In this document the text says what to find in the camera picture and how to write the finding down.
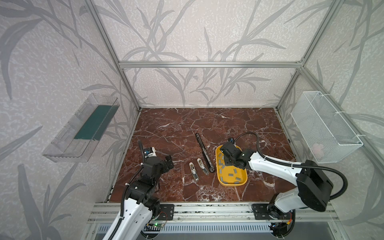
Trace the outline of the black stapler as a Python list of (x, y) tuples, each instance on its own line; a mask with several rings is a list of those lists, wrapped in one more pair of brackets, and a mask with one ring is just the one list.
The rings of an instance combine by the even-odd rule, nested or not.
[(211, 159), (210, 159), (210, 157), (208, 155), (208, 152), (207, 152), (207, 150), (206, 150), (206, 148), (205, 148), (205, 146), (204, 146), (204, 144), (203, 144), (203, 142), (201, 140), (200, 135), (198, 133), (196, 133), (195, 136), (196, 136), (196, 139), (198, 141), (199, 146), (202, 149), (202, 154), (203, 154), (203, 157), (204, 157), (205, 162), (207, 164), (209, 172), (210, 173), (214, 173), (216, 171), (216, 168), (214, 167), (214, 165), (211, 162)]

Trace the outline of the white mini stapler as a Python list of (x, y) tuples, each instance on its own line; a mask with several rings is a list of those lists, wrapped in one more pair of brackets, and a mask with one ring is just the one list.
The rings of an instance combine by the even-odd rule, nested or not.
[(198, 162), (200, 168), (202, 169), (203, 173), (204, 173), (205, 175), (209, 175), (210, 172), (209, 172), (209, 171), (207, 170), (207, 168), (205, 167), (205, 164), (203, 163), (203, 160), (200, 159), (200, 158), (198, 158), (198, 159), (197, 159), (197, 162)]
[(195, 182), (197, 182), (197, 181), (199, 180), (199, 176), (198, 176), (198, 174), (197, 174), (195, 165), (194, 165), (192, 162), (190, 162), (190, 163), (189, 163), (189, 166), (190, 166), (190, 169), (191, 169), (191, 173), (192, 173), (192, 175), (193, 175), (193, 178), (194, 178)]

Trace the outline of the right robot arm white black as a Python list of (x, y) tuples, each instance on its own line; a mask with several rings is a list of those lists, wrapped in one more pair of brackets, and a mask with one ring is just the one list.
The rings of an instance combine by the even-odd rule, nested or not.
[(227, 166), (267, 173), (295, 186), (273, 196), (267, 206), (271, 218), (278, 219), (285, 213), (301, 208), (317, 212), (326, 210), (333, 183), (315, 162), (295, 163), (271, 158), (250, 149), (242, 151), (231, 142), (220, 146), (219, 151)]

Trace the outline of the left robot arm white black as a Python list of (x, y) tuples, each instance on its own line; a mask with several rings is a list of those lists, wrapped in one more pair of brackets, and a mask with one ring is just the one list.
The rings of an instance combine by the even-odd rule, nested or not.
[(105, 240), (135, 240), (145, 226), (160, 214), (160, 201), (154, 197), (156, 186), (162, 174), (174, 168), (170, 155), (164, 160), (147, 157), (141, 164), (141, 176), (125, 188), (120, 211), (113, 221)]

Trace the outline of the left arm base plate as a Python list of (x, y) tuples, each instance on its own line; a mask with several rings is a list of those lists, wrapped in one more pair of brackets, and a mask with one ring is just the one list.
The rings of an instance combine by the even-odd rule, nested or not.
[(171, 221), (174, 218), (175, 205), (174, 204), (160, 204), (155, 209), (156, 221)]

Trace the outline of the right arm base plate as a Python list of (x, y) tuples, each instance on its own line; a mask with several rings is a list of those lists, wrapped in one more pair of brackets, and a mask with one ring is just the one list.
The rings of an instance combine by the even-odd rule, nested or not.
[(283, 213), (273, 204), (252, 204), (252, 212), (255, 220), (282, 220), (291, 219), (291, 213)]

